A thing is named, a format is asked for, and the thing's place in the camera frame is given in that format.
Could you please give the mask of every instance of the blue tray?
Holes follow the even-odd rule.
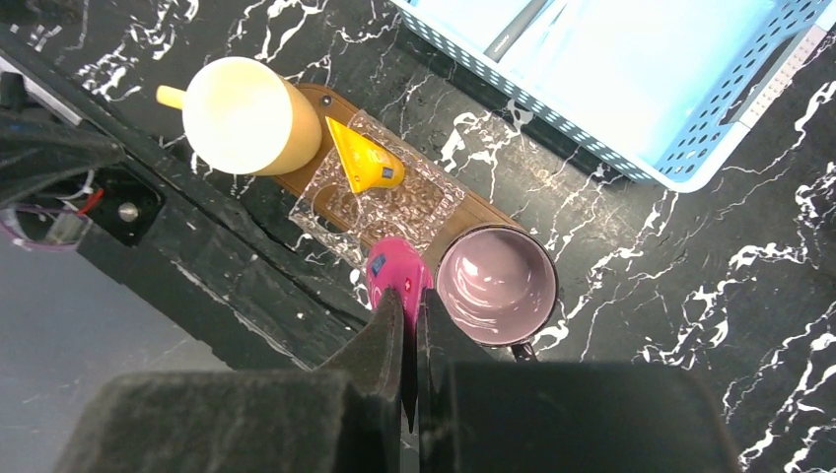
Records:
[[[830,0],[551,0],[497,63],[482,51],[527,0],[390,1],[602,160],[679,192],[711,179],[836,21]]]

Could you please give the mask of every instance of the blue basket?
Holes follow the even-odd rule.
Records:
[[[830,0],[654,0],[658,8],[649,8],[651,0],[569,0],[581,7],[568,20],[561,13],[568,26],[553,60],[509,65],[487,58],[472,37],[422,10],[420,0],[390,1],[409,29],[611,166],[678,192],[708,183],[836,21]],[[612,22],[623,17],[612,9],[622,6],[635,18]],[[709,22],[718,9],[731,13]]]

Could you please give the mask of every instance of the yellow funnel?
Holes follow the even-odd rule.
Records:
[[[392,153],[329,116],[325,120],[352,192],[392,188],[403,181],[403,163]]]

